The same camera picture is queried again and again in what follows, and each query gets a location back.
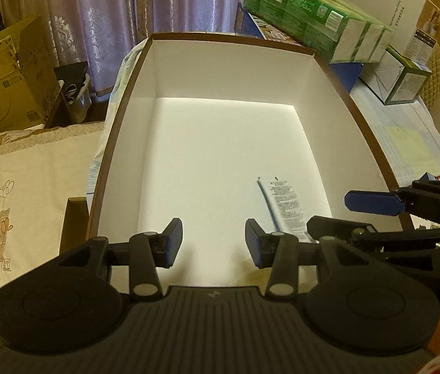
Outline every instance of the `white box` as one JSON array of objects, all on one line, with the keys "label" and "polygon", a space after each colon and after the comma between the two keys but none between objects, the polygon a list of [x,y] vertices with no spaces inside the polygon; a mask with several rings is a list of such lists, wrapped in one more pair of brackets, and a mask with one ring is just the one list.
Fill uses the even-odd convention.
[{"label": "white box", "polygon": [[390,45],[399,54],[425,65],[436,44],[440,9],[431,0],[384,0],[387,16],[379,18],[393,31]]},{"label": "white box", "polygon": [[[222,34],[149,38],[131,74],[102,160],[88,236],[128,241],[174,217],[183,242],[163,287],[258,284],[246,219],[274,225],[257,178],[293,186],[315,214],[401,230],[397,217],[351,212],[352,189],[397,187],[351,97],[308,48]],[[124,267],[111,284],[128,291]],[[315,270],[300,279],[315,283]]]},{"label": "white box", "polygon": [[379,63],[366,63],[360,78],[385,105],[413,103],[431,70],[391,46]]}]

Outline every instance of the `cardboard box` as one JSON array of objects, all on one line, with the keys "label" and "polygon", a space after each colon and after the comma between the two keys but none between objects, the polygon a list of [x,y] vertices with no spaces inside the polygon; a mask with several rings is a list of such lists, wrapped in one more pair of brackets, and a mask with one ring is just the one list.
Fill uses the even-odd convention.
[{"label": "cardboard box", "polygon": [[44,122],[59,92],[41,17],[0,32],[0,132]]},{"label": "cardboard box", "polygon": [[379,63],[367,63],[360,78],[385,105],[413,103],[431,70],[391,46]]},{"label": "cardboard box", "polygon": [[436,44],[440,9],[431,0],[385,0],[386,25],[394,31],[391,46],[414,62],[425,65]]},{"label": "cardboard box", "polygon": [[[162,282],[254,285],[257,270],[244,262],[246,219],[275,229],[259,176],[290,181],[307,218],[332,214],[401,229],[398,217],[354,213],[343,202],[351,189],[389,191],[397,182],[360,110],[335,82],[303,46],[153,34],[118,107],[88,237],[128,241],[180,217],[182,246],[171,276],[159,271]],[[128,288],[128,276],[113,274],[111,284]]]},{"label": "cardboard box", "polygon": [[391,36],[389,28],[345,0],[244,0],[243,6],[328,63],[377,61]]},{"label": "cardboard box", "polygon": [[[299,42],[286,33],[243,9],[241,3],[237,3],[234,32],[236,35],[240,36],[251,36],[254,38],[266,39],[268,41],[284,42],[301,46]],[[338,79],[341,81],[346,91],[350,92],[358,80],[358,76],[360,76],[363,63],[331,63],[329,67],[334,74],[338,76]]]}]

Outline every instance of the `beige cloth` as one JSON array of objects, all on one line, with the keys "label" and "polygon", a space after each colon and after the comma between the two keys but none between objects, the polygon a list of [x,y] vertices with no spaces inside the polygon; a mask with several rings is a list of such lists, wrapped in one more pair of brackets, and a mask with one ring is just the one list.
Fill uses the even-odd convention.
[{"label": "beige cloth", "polygon": [[59,254],[67,198],[84,196],[102,123],[0,146],[0,287]]}]

